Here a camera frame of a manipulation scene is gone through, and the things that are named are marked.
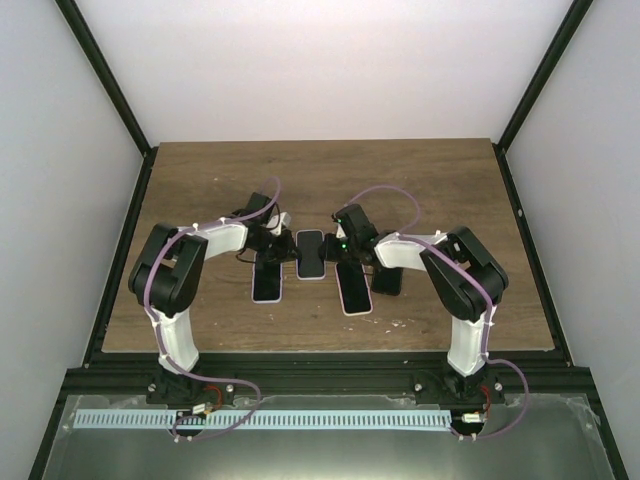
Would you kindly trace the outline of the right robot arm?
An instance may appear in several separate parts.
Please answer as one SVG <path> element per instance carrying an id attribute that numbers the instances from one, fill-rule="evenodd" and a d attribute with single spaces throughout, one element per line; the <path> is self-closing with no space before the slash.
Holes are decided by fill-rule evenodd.
<path id="1" fill-rule="evenodd" d="M 488 340 L 493 315 L 509 280 L 476 235 L 459 226 L 433 235 L 379 231 L 362 207 L 351 204 L 332 215 L 337 232 L 320 248 L 320 258 L 336 263 L 338 276 L 360 281 L 371 269 L 373 292 L 397 296 L 406 270 L 426 273 L 452 317 L 448 370 L 443 383 L 458 403 L 472 399 L 490 363 Z"/>

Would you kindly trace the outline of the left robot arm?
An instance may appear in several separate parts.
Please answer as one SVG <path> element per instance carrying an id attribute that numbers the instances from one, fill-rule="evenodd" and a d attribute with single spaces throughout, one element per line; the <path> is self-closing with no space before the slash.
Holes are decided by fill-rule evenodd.
<path id="1" fill-rule="evenodd" d="M 159 364 L 174 373 L 170 393 L 181 403 L 196 402 L 204 392 L 190 307 L 196 298 L 204 263 L 224 254 L 238 259 L 254 252 L 252 301 L 282 298 L 282 265 L 299 258 L 291 216 L 275 198 L 253 193 L 245 208 L 207 224 L 176 227 L 156 224 L 136 260 L 129 290 L 143 306 L 159 347 Z"/>

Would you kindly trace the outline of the light blue slotted strip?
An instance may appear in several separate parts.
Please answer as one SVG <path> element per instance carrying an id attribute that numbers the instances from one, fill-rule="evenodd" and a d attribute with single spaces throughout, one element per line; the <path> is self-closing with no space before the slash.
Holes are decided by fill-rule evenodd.
<path id="1" fill-rule="evenodd" d="M 73 417 L 75 429 L 223 430 L 238 421 L 245 430 L 400 430 L 448 431 L 447 410 L 222 410 L 205 418 L 179 422 L 177 410 L 80 409 Z"/>

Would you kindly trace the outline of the black aluminium frame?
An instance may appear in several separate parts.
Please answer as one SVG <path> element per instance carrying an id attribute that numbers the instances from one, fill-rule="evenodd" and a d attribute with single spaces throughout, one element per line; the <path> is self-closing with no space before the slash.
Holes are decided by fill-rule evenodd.
<path id="1" fill-rule="evenodd" d="M 116 107 L 143 160 L 83 357 L 83 364 L 79 368 L 68 370 L 65 374 L 29 474 L 32 479 L 44 478 L 46 471 L 53 466 L 52 457 L 56 443 L 54 437 L 62 426 L 63 404 L 69 396 L 139 393 L 143 383 L 150 380 L 153 369 L 151 357 L 148 354 L 105 353 L 102 346 L 116 300 L 116 286 L 123 276 L 125 255 L 131 247 L 134 228 L 139 220 L 158 150 L 149 144 L 144 135 L 77 3 L 60 1 L 57 6 L 97 74 L 103 89 Z M 536 393 L 585 394 L 589 409 L 599 422 L 596 438 L 603 444 L 607 456 L 606 464 L 610 467 L 614 478 L 625 479 L 628 474 L 592 374 L 588 368 L 576 366 L 569 351 L 526 216 L 521 210 L 522 202 L 507 161 L 508 149 L 590 7 L 591 4 L 588 1 L 574 1 L 570 4 L 500 140 L 492 146 L 492 155 L 499 167 L 504 190 L 516 220 L 538 297 L 554 342 L 554 347 L 550 351 L 514 350 L 507 352 L 506 357 L 524 369 L 528 375 L 528 385 Z M 401 364 L 397 353 L 211 353 L 204 356 L 204 364 L 207 367 L 230 367 L 237 373 L 256 374 L 270 393 L 337 395 L 341 392 L 353 394 L 358 388 L 366 393 L 390 393 L 419 374 L 439 372 L 444 365 L 443 354 L 437 352 L 409 354 L 407 360 L 406 364 Z"/>

